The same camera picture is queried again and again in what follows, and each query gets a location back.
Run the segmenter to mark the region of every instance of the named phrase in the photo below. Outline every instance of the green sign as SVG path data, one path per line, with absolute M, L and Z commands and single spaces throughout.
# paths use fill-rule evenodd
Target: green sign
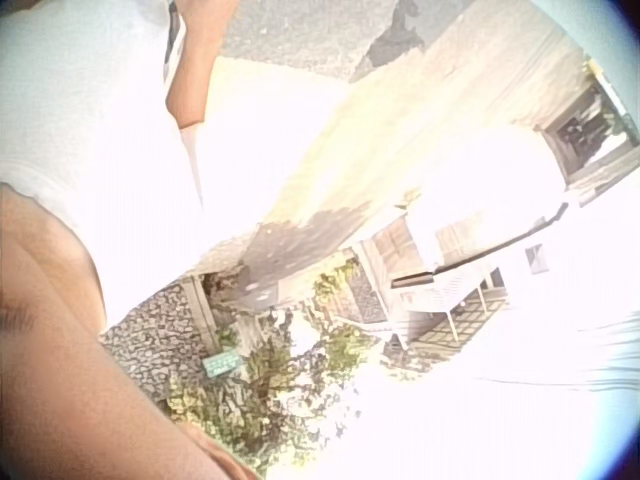
M 228 352 L 215 355 L 213 357 L 202 360 L 207 376 L 209 378 L 217 377 L 223 373 L 230 372 L 240 367 L 244 361 L 238 354 L 237 350 L 229 350 Z

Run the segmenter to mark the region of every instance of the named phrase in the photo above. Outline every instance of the person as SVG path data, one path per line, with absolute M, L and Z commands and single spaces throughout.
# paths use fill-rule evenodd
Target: person
M 0 10 L 0 464 L 11 478 L 256 478 L 173 425 L 97 341 L 203 252 L 198 130 L 238 0 L 175 3 L 186 34 L 170 87 L 165 0 Z

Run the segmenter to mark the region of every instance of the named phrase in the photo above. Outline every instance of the white shirt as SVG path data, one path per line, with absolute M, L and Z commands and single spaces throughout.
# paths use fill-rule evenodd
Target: white shirt
M 109 326 L 204 251 L 195 147 L 165 107 L 168 28 L 164 0 L 45 0 L 0 19 L 0 182 L 83 242 Z

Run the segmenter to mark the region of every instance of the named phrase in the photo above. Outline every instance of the skin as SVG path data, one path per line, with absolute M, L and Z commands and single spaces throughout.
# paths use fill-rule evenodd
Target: skin
M 177 5 L 187 37 L 167 107 L 184 128 L 204 120 L 237 0 Z M 100 284 L 78 238 L 9 186 L 0 194 L 3 465 L 38 479 L 255 478 L 202 432 L 173 425 L 105 353 Z

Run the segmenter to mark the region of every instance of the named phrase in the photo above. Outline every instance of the sleeve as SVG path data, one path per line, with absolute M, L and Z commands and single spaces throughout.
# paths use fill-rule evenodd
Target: sleeve
M 195 125 L 191 125 L 190 127 L 182 129 L 180 131 L 180 134 L 182 136 L 182 143 L 184 143 L 187 154 L 189 155 L 189 163 L 191 164 L 193 180 L 196 185 L 198 197 L 200 198 L 200 204 L 203 205 L 200 170 L 198 168 L 198 136 L 201 130 L 201 126 L 201 123 L 196 123 Z

